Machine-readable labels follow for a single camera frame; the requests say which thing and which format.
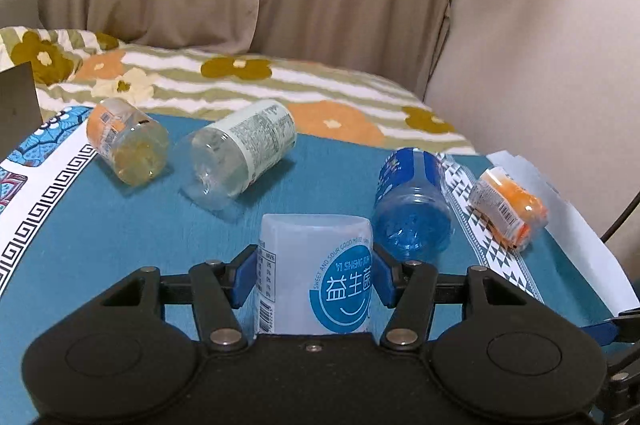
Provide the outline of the orange label clear cup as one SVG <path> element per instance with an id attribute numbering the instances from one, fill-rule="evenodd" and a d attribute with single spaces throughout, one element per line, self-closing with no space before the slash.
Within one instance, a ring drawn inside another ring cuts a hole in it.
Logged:
<path id="1" fill-rule="evenodd" d="M 144 186 L 166 166 L 168 131 L 122 98 L 107 98 L 94 107 L 87 138 L 117 178 L 130 187 Z"/>

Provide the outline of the white paper sheet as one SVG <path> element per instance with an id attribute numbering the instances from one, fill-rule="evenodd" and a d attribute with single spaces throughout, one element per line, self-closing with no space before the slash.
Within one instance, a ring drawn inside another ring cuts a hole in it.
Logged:
<path id="1" fill-rule="evenodd" d="M 638 297 L 614 254 L 534 164 L 506 150 L 490 153 L 487 159 L 544 203 L 549 212 L 547 231 L 613 315 L 639 307 Z"/>

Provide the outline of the grey headboard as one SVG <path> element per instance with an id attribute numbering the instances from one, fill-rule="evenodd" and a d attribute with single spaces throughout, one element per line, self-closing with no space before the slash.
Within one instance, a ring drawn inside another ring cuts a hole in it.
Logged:
<path id="1" fill-rule="evenodd" d="M 9 26 L 42 29 L 38 0 L 0 0 L 0 28 Z"/>

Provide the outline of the orange wrapped clear cup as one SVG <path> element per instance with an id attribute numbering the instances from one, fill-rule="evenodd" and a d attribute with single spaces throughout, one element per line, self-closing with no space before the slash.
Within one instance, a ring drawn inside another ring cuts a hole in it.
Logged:
<path id="1" fill-rule="evenodd" d="M 469 204 L 483 215 L 494 237 L 510 251 L 522 252 L 548 223 L 548 208 L 502 167 L 488 168 L 473 185 Z"/>

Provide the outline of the floral striped quilt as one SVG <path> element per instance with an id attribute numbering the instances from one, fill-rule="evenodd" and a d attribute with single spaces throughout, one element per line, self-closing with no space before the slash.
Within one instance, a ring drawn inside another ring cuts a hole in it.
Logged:
<path id="1" fill-rule="evenodd" d="M 274 99 L 305 135 L 381 149 L 475 151 L 407 89 L 321 63 L 162 49 L 75 29 L 2 29 L 2 69 L 23 63 L 32 66 L 44 114 L 120 98 L 148 113 L 216 121 Z"/>

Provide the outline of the blue patterned mat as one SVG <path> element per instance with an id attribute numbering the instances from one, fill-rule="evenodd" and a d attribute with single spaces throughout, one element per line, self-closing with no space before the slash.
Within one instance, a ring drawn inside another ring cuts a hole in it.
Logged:
<path id="1" fill-rule="evenodd" d="M 480 156 L 439 159 L 454 231 L 399 261 L 367 333 L 258 334 L 228 263 L 266 214 L 373 215 L 385 150 L 299 137 L 215 216 L 169 170 L 123 186 L 78 130 L 3 225 L 6 424 L 588 424 L 608 365 L 582 330 L 610 311 L 547 231 L 514 254 L 466 205 Z"/>

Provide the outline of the blue plastic cup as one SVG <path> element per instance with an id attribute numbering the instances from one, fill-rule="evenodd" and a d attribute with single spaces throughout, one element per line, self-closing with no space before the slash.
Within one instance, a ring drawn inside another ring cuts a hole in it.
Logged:
<path id="1" fill-rule="evenodd" d="M 401 148 L 387 158 L 378 174 L 371 225 L 374 242 L 397 260 L 436 263 L 454 231 L 436 156 Z"/>

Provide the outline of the translucent white cup blue logo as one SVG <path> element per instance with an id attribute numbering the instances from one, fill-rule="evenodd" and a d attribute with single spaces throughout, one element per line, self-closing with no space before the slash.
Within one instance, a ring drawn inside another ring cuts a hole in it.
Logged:
<path id="1" fill-rule="evenodd" d="M 266 214 L 256 272 L 258 334 L 369 331 L 372 229 L 367 218 Z"/>

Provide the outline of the white green label clear cup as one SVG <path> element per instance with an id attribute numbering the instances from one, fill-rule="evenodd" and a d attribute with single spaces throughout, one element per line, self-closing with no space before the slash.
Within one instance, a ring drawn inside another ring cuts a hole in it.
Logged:
<path id="1" fill-rule="evenodd" d="M 201 208 L 221 212 L 296 144 L 290 110 L 259 100 L 183 137 L 174 152 L 180 191 Z"/>

